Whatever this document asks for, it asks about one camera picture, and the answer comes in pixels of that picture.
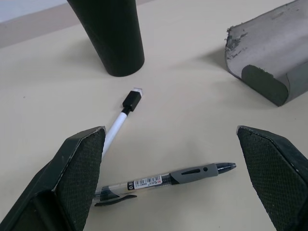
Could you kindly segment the dark green glasses case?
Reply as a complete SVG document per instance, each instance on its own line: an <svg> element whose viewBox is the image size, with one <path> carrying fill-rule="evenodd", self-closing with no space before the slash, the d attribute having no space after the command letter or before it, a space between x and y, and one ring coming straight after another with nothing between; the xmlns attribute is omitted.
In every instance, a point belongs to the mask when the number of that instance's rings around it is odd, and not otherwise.
<svg viewBox="0 0 308 231"><path fill-rule="evenodd" d="M282 106L308 92L308 0L294 0L228 29L227 70Z"/></svg>

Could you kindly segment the black tapered pen holder cup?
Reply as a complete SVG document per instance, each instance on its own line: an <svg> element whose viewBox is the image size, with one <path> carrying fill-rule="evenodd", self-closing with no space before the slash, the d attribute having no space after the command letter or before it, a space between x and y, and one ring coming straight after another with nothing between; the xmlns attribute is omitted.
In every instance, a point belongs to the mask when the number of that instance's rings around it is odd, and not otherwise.
<svg viewBox="0 0 308 231"><path fill-rule="evenodd" d="M144 64L136 0L67 0L108 74L131 75Z"/></svg>

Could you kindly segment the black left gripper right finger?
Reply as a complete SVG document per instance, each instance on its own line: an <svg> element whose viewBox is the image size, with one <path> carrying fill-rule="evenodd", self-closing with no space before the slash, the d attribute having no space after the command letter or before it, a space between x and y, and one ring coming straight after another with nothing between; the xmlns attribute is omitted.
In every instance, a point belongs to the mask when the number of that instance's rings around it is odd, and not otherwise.
<svg viewBox="0 0 308 231"><path fill-rule="evenodd" d="M276 231L308 231L308 159L285 137L238 126L248 174Z"/></svg>

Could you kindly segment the white pen with black cap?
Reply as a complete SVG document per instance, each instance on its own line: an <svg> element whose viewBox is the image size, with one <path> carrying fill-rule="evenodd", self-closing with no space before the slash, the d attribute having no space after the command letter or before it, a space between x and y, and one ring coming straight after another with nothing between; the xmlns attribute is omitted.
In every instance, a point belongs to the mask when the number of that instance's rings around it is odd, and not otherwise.
<svg viewBox="0 0 308 231"><path fill-rule="evenodd" d="M107 134L105 136L102 157L104 157L107 151L109 150L114 138L116 137L117 133L121 129L129 113L135 110L142 96L143 96L142 89L134 88L133 90L129 92L125 100L122 102L122 107L123 107L122 111L120 112L116 120L113 122L111 127L108 129Z"/></svg>

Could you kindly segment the clear gel pen grey grip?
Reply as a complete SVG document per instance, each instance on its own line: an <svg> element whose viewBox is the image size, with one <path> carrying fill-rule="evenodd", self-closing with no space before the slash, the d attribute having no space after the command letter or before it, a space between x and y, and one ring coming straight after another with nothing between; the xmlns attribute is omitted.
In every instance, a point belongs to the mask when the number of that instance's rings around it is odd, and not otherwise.
<svg viewBox="0 0 308 231"><path fill-rule="evenodd" d="M114 205L127 199L136 198L139 192L216 177L235 168L235 163L212 163L116 185L99 187L95 192L92 204L94 206Z"/></svg>

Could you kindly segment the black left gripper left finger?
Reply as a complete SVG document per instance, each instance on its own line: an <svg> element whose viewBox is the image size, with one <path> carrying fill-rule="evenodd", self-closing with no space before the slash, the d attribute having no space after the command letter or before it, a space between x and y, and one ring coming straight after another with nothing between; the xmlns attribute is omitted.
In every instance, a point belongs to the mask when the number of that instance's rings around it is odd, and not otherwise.
<svg viewBox="0 0 308 231"><path fill-rule="evenodd" d="M83 231L98 184L105 127L67 138L30 181L0 231Z"/></svg>

